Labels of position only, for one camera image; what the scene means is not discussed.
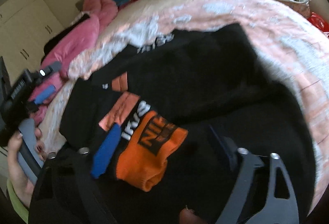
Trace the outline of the person's right hand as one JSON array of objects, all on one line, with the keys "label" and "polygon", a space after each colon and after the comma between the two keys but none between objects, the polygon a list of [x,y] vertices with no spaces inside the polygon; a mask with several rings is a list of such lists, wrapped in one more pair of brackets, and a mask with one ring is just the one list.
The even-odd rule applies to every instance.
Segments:
[{"label": "person's right hand", "polygon": [[185,208],[180,212],[179,224],[207,224],[207,222],[195,215],[193,210]]}]

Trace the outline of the person's left hand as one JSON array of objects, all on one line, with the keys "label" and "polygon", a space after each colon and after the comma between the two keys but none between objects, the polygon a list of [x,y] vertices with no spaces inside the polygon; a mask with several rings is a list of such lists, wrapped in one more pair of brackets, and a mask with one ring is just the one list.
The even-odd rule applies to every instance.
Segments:
[{"label": "person's left hand", "polygon": [[28,179],[18,163],[18,152],[21,148],[23,139],[22,134],[17,131],[11,136],[8,142],[8,171],[9,179],[13,185],[13,189],[26,208],[30,207],[34,184]]}]

